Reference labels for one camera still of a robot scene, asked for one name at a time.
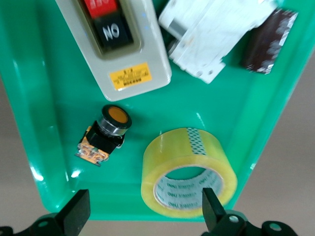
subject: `yellow tape roll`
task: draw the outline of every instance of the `yellow tape roll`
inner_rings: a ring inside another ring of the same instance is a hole
[[[205,171],[184,180],[166,177],[183,167],[202,167]],[[201,216],[202,188],[213,188],[224,205],[236,186],[236,175],[221,144],[206,131],[180,128],[166,132],[144,152],[141,195],[146,205],[159,214],[176,218]]]

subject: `white circuit breaker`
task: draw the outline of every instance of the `white circuit breaker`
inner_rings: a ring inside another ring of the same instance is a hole
[[[222,58],[275,8],[272,0],[170,0],[159,23],[176,38],[169,57],[209,84],[225,67]]]

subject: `tape core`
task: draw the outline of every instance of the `tape core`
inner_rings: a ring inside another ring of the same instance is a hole
[[[212,188],[218,196],[223,189],[222,177],[213,169],[203,168],[204,172],[190,179],[163,176],[154,187],[157,202],[170,209],[192,210],[202,207],[203,188]]]

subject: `white electrical component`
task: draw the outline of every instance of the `white electrical component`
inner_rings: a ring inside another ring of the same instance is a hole
[[[272,0],[170,0],[159,23],[177,39],[169,57],[209,84],[225,67],[222,58],[275,8]]]
[[[109,101],[167,85],[171,68],[152,0],[56,0]]]

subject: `brown capacitor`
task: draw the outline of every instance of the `brown capacitor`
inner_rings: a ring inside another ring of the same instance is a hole
[[[269,74],[297,17],[296,12],[276,9],[252,31],[241,62],[247,70]]]

